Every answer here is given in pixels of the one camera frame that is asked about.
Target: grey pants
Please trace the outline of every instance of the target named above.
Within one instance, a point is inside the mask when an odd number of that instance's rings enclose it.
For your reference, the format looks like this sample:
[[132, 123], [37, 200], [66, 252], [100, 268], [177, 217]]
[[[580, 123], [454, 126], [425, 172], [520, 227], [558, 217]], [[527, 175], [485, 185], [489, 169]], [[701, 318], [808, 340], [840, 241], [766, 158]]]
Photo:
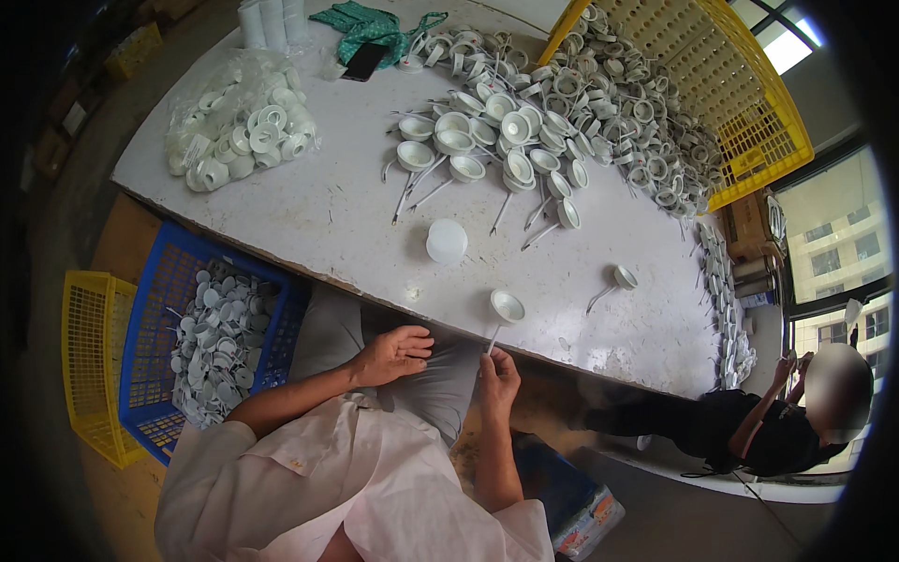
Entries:
[[387, 411], [402, 408], [440, 430], [447, 447], [462, 431], [477, 379], [481, 345], [404, 314], [366, 305], [353, 296], [319, 284], [299, 330], [288, 382], [343, 365], [366, 343], [407, 324], [422, 324], [434, 338], [425, 372], [401, 377], [374, 389]]

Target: green patterned bag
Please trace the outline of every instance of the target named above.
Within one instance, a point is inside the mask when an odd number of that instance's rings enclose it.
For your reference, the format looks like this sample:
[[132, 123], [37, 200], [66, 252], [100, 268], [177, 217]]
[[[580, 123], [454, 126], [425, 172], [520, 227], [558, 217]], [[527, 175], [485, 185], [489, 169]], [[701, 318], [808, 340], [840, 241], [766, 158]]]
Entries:
[[[443, 23], [447, 12], [428, 12], [415, 29], [403, 33], [399, 30], [399, 17], [390, 12], [367, 8], [361, 4], [345, 2], [334, 4], [330, 10], [313, 13], [310, 20], [326, 23], [346, 35], [337, 46], [337, 55], [346, 65], [362, 43], [387, 45], [390, 51], [381, 59], [378, 70], [395, 64], [409, 47], [409, 38]], [[438, 18], [428, 22], [429, 18]]]

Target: black shirt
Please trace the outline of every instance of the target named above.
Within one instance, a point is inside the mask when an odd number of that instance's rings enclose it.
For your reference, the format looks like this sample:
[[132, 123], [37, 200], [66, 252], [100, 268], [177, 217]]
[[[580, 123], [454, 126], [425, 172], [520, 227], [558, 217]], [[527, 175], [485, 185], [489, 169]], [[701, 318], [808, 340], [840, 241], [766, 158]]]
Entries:
[[[719, 392], [707, 397], [716, 402], [720, 399], [715, 395], [723, 394]], [[734, 419], [731, 418], [740, 417], [742, 422], [761, 400], [757, 395], [747, 395], [742, 391], [728, 391], [727, 394], [730, 395], [727, 410], [732, 414], [738, 413], [726, 417], [727, 425], [733, 425]], [[726, 449], [726, 441], [733, 434], [730, 432], [725, 442], [721, 443], [716, 455], [707, 458], [709, 466], [716, 472], [729, 472], [742, 464], [761, 477], [793, 474], [809, 470], [846, 448], [846, 444], [822, 447], [821, 438], [806, 418], [806, 409], [783, 400], [775, 400], [768, 408], [743, 460]]]

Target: white table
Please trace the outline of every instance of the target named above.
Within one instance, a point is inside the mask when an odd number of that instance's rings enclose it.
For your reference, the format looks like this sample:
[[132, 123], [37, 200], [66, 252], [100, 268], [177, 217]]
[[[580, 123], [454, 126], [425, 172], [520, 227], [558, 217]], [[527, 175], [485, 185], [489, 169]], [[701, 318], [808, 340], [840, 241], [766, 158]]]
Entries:
[[[309, 13], [330, 3], [307, 3]], [[401, 15], [412, 29], [429, 11], [446, 2], [367, 0], [367, 5]], [[505, 29], [516, 46], [536, 54], [546, 35], [527, 24], [478, 4], [456, 2], [444, 27], [470, 22], [478, 29]], [[225, 37], [182, 77], [149, 114], [115, 167], [112, 180], [143, 201], [202, 227], [230, 242], [281, 263], [462, 333], [489, 338], [495, 328], [487, 304], [490, 292], [507, 288], [527, 307], [521, 324], [500, 332], [507, 348], [587, 373], [683, 397], [712, 388], [718, 338], [706, 328], [708, 304], [695, 289], [697, 255], [690, 257], [695, 234], [681, 240], [676, 220], [644, 196], [633, 198], [619, 171], [586, 164], [590, 187], [574, 202], [583, 218], [579, 231], [557, 229], [526, 252], [520, 248], [538, 232], [542, 219], [523, 232], [526, 217], [539, 204], [536, 193], [512, 198], [498, 236], [489, 236], [503, 204], [502, 170], [488, 166], [484, 180], [454, 184], [415, 214], [390, 222], [405, 174], [394, 166], [387, 185], [380, 170], [396, 154], [397, 124], [391, 110], [425, 107], [427, 98], [458, 87], [446, 68], [409, 76], [395, 68], [378, 71], [366, 83], [328, 83], [305, 71], [323, 45], [334, 45], [336, 31], [310, 22], [316, 46], [298, 63], [316, 118], [321, 150], [213, 193], [188, 190], [172, 177], [163, 157], [172, 96], [205, 74], [204, 61], [240, 46], [237, 31]], [[412, 202], [449, 172], [427, 178]], [[424, 249], [428, 226], [455, 219], [468, 234], [461, 263], [439, 266]], [[587, 317], [590, 298], [607, 286], [614, 263], [630, 268], [640, 286], [616, 290]]]

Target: yellow plastic basket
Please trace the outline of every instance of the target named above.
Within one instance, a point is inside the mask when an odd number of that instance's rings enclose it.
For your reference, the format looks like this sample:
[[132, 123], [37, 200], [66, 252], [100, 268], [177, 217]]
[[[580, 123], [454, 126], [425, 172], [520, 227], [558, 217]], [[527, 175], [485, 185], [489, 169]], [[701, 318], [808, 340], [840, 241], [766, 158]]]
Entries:
[[715, 210], [811, 162], [814, 151], [787, 87], [733, 8], [724, 0], [697, 3], [743, 54], [764, 92], [764, 99], [717, 128], [725, 185], [708, 200]]
[[134, 30], [116, 47], [103, 65], [106, 71], [122, 82], [129, 80], [138, 68], [163, 46], [156, 22]]
[[[717, 130], [725, 182], [709, 197], [709, 210], [737, 201], [814, 158], [787, 88], [725, 0], [594, 3], [608, 13], [610, 22], [624, 23], [629, 38], [647, 56], [669, 67], [687, 107], [704, 113], [703, 120]], [[582, 9], [583, 2], [572, 0], [543, 58], [549, 59], [576, 22], [572, 14]]]
[[121, 356], [138, 288], [104, 272], [66, 272], [62, 374], [68, 421], [118, 468], [147, 455], [119, 423]]

